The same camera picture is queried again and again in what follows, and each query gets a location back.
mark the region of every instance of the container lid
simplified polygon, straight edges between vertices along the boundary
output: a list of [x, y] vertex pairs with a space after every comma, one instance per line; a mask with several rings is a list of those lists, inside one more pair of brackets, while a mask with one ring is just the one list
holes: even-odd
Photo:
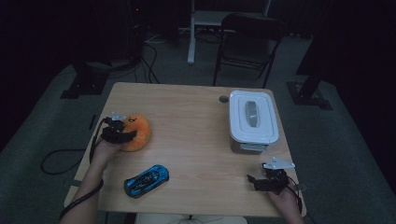
[[233, 91], [230, 95], [232, 138], [240, 143], [273, 144], [279, 137], [271, 97], [265, 92]]

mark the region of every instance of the blue toy car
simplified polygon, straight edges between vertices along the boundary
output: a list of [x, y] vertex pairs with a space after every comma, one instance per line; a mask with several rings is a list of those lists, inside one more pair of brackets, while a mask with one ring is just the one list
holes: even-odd
[[126, 179], [124, 190], [128, 196], [137, 199], [168, 180], [168, 170], [161, 165], [155, 165], [140, 175]]

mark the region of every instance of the dark background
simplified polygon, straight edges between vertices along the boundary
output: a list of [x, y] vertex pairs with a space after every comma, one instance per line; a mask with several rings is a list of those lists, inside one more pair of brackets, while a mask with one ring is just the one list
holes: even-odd
[[[196, 2], [197, 9], [209, 10], [259, 11], [262, 4], [234, 0], [216, 7], [213, 1]], [[191, 7], [190, 1], [181, 0], [135, 0], [129, 5], [76, 0], [0, 4], [1, 148], [52, 79], [70, 64], [70, 49], [79, 49], [79, 56], [87, 61], [130, 58], [138, 52], [132, 45], [126, 47], [134, 40], [132, 35], [127, 37], [132, 30], [125, 27], [136, 24], [148, 25], [177, 43], [177, 27], [189, 26]], [[385, 0], [279, 0], [273, 1], [269, 11], [270, 17], [289, 26], [292, 35], [315, 36], [298, 74], [316, 76], [337, 87], [393, 189], [395, 12], [395, 3]]]

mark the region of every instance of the orange pumpkin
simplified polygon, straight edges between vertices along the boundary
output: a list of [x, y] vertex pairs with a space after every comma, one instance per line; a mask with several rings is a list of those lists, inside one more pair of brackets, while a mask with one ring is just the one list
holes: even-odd
[[142, 115], [131, 115], [123, 120], [123, 133], [136, 131], [134, 139], [127, 143], [123, 151], [137, 151], [144, 147], [151, 136], [149, 121]]

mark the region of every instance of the wire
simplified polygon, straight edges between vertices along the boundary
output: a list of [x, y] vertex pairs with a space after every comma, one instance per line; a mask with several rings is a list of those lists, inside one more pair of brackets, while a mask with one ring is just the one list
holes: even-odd
[[159, 36], [162, 36], [162, 35], [155, 35], [155, 36], [149, 38], [148, 40], [145, 40], [145, 43], [149, 43], [149, 44], [162, 44], [162, 43], [165, 43], [166, 41], [168, 41], [167, 39], [164, 39], [164, 40], [162, 40], [162, 41], [157, 41], [157, 42], [151, 41], [152, 39], [155, 39], [155, 38], [157, 38], [157, 37], [159, 37]]
[[142, 68], [143, 68], [143, 78], [145, 79], [146, 83], [149, 83], [148, 78], [146, 77], [146, 67], [143, 65]]
[[[205, 38], [199, 37], [200, 35], [209, 35], [209, 36], [214, 36], [216, 40], [209, 40]], [[219, 44], [220, 43], [220, 37], [216, 32], [213, 31], [208, 31], [206, 30], [205, 32], [197, 32], [195, 33], [195, 39], [198, 42], [204, 43], [204, 44]]]
[[151, 45], [148, 45], [146, 43], [145, 43], [145, 46], [153, 49], [153, 51], [154, 51], [154, 59], [152, 60], [151, 65], [149, 65], [148, 62], [142, 57], [143, 62], [148, 66], [148, 81], [149, 81], [149, 83], [152, 83], [152, 81], [151, 81], [151, 74], [152, 74], [154, 79], [157, 81], [157, 83], [161, 84], [160, 81], [158, 80], [158, 78], [155, 76], [154, 71], [152, 70], [152, 66], [155, 63], [155, 60], [157, 60], [157, 50], [154, 47], [152, 47]]
[[137, 70], [137, 69], [134, 70], [134, 82], [135, 82], [135, 83], [137, 83], [137, 74], [136, 74], [136, 70]]
[[115, 79], [115, 78], [121, 78], [121, 77], [126, 77], [132, 73], [134, 73], [134, 75], [136, 75], [136, 70], [140, 67], [141, 62], [139, 62], [134, 69], [132, 69], [131, 71], [127, 71], [125, 74], [119, 75], [119, 76], [110, 76], [109, 79]]
[[102, 127], [102, 124], [103, 124], [104, 122], [105, 122], [105, 119], [102, 119], [102, 120], [100, 121], [99, 126], [98, 126], [97, 129], [96, 129], [95, 136], [94, 136], [93, 139], [92, 139], [92, 142], [91, 142], [91, 151], [90, 151], [90, 162], [91, 162], [91, 160], [92, 160], [92, 158], [93, 158], [93, 153], [95, 152], [96, 146], [97, 146], [100, 142], [103, 141], [103, 139], [101, 139], [98, 143], [96, 142], [97, 139], [98, 139], [98, 135], [99, 135], [100, 128]]
[[77, 205], [87, 201], [89, 198], [91, 198], [94, 194], [96, 194], [104, 185], [103, 179], [100, 181], [99, 185], [91, 192], [87, 193], [86, 195], [82, 196], [81, 198], [78, 198], [77, 200], [71, 202], [67, 207], [61, 212], [59, 215], [59, 220], [62, 219], [66, 213], [68, 213], [72, 208], [76, 207]]
[[183, 35], [186, 31], [189, 31], [189, 30], [190, 30], [189, 28], [182, 28], [178, 34]]
[[286, 188], [289, 189], [291, 191], [291, 193], [294, 194], [294, 196], [296, 196], [298, 208], [300, 210], [300, 213], [302, 213], [303, 212], [303, 201], [300, 197], [300, 191], [298, 189], [298, 186], [297, 186], [296, 182], [290, 176], [288, 176], [288, 179], [290, 179], [293, 182], [294, 186], [296, 187], [297, 193], [294, 191], [294, 189], [292, 189], [289, 186], [286, 186]]
[[[298, 188], [298, 185], [296, 184], [296, 182], [295, 182], [290, 176], [288, 176], [288, 178], [293, 182], [294, 186], [296, 187], [297, 196], [300, 198], [300, 190], [299, 190], [299, 188]], [[311, 221], [312, 221], [314, 224], [317, 224], [317, 222], [315, 221], [315, 219], [311, 216], [310, 213], [308, 213], [308, 211], [306, 212], [306, 215], [311, 219]]]
[[82, 157], [81, 157], [81, 159], [79, 159], [78, 161], [76, 161], [76, 163], [74, 163], [74, 164], [73, 164], [72, 166], [70, 166], [69, 168], [66, 168], [66, 169], [64, 169], [64, 170], [62, 170], [62, 171], [58, 171], [58, 172], [51, 172], [51, 171], [46, 170], [45, 167], [44, 167], [44, 163], [47, 161], [47, 159], [48, 159], [51, 155], [53, 155], [53, 154], [55, 154], [55, 153], [58, 153], [58, 152], [77, 152], [77, 151], [85, 151], [85, 149], [58, 149], [58, 150], [51, 151], [49, 154], [47, 154], [47, 155], [44, 157], [43, 161], [41, 162], [41, 164], [40, 164], [40, 169], [41, 169], [41, 171], [42, 171], [43, 173], [47, 174], [47, 175], [62, 175], [62, 174], [64, 174], [64, 173], [66, 173], [66, 172], [69, 172], [70, 170], [72, 170], [74, 167], [76, 167], [76, 166], [82, 161]]
[[117, 71], [127, 71], [132, 68], [135, 68], [136, 65], [139, 63], [139, 61], [140, 61], [140, 58], [133, 58], [133, 59], [129, 60], [128, 63], [118, 65], [116, 67], [112, 66], [112, 67], [108, 67], [108, 68], [98, 68], [91, 64], [88, 64], [88, 66], [94, 71], [111, 73], [111, 72], [117, 72]]

